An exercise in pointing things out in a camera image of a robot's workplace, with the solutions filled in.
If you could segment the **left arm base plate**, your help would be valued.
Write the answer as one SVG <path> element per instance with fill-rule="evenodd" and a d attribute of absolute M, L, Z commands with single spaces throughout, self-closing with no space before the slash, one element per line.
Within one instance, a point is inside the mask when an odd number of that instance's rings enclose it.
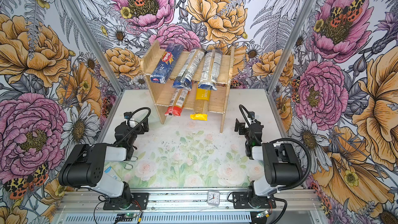
<path fill-rule="evenodd" d="M 106 200 L 103 210 L 116 211 L 116 210 L 145 210 L 149 202 L 149 193 L 131 193 L 127 199 L 122 197 L 111 198 Z"/>

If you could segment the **red spaghetti bag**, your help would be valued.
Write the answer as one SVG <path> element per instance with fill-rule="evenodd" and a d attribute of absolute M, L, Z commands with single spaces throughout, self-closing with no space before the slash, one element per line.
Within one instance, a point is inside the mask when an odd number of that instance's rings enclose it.
<path fill-rule="evenodd" d="M 165 115 L 180 117 L 189 92 L 188 89 L 176 89 Z"/>

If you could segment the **blue-end spaghetti bag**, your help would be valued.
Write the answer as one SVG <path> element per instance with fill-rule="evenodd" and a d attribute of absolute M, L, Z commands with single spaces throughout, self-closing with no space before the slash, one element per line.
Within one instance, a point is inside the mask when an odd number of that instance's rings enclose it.
<path fill-rule="evenodd" d="M 220 74 L 222 51 L 219 49 L 208 50 L 204 57 L 204 65 L 198 88 L 217 91 L 216 83 Z"/>
<path fill-rule="evenodd" d="M 193 77 L 205 53 L 206 51 L 203 48 L 196 48 L 190 51 L 181 71 L 172 85 L 173 88 L 192 90 Z"/>

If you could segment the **blue Barilla spaghetti box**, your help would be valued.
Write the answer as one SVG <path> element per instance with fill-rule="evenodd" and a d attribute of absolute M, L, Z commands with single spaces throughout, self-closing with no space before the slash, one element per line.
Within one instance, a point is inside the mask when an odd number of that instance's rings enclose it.
<path fill-rule="evenodd" d="M 161 56 L 157 67 L 150 75 L 150 81 L 152 83 L 165 84 L 169 79 L 183 50 L 184 46 L 181 44 L 169 44 Z"/>

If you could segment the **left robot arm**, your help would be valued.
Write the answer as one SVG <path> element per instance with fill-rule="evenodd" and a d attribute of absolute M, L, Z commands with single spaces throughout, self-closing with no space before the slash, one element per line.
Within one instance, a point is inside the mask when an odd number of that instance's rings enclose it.
<path fill-rule="evenodd" d="M 76 145 L 65 161 L 58 180 L 61 186 L 88 188 L 110 200 L 133 201 L 128 183 L 104 172 L 106 162 L 127 162 L 137 150 L 134 145 L 139 135 L 149 131 L 151 109 L 139 108 L 124 113 L 124 121 L 115 128 L 115 142 Z"/>

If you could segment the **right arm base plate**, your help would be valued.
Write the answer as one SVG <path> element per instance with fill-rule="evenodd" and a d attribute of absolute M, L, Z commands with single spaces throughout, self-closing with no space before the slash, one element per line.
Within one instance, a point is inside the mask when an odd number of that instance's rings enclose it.
<path fill-rule="evenodd" d="M 234 209 L 276 208 L 276 202 L 274 200 L 256 195 L 249 196 L 247 192 L 232 192 L 232 198 L 230 200 L 233 203 Z"/>

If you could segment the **yellow spaghetti bag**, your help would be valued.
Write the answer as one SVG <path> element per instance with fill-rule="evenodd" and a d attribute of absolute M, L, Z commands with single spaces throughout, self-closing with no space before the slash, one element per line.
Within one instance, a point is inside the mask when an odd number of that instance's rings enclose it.
<path fill-rule="evenodd" d="M 207 121 L 210 93 L 210 90 L 197 88 L 193 114 L 190 115 L 192 120 Z"/>

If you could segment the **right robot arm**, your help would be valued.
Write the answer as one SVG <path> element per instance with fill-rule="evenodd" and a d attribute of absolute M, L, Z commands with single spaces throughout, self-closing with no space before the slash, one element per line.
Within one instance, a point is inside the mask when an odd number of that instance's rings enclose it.
<path fill-rule="evenodd" d="M 296 188 L 308 176 L 301 169 L 293 144 L 302 148 L 307 157 L 311 155 L 305 145 L 292 138 L 280 138 L 263 143 L 264 125 L 255 118 L 254 112 L 248 111 L 243 105 L 239 106 L 239 110 L 244 121 L 236 120 L 234 131 L 246 139 L 246 156 L 250 160 L 263 162 L 264 175 L 250 182 L 246 195 L 234 196 L 234 207 L 275 207 L 275 200 L 272 197 L 276 193 Z"/>

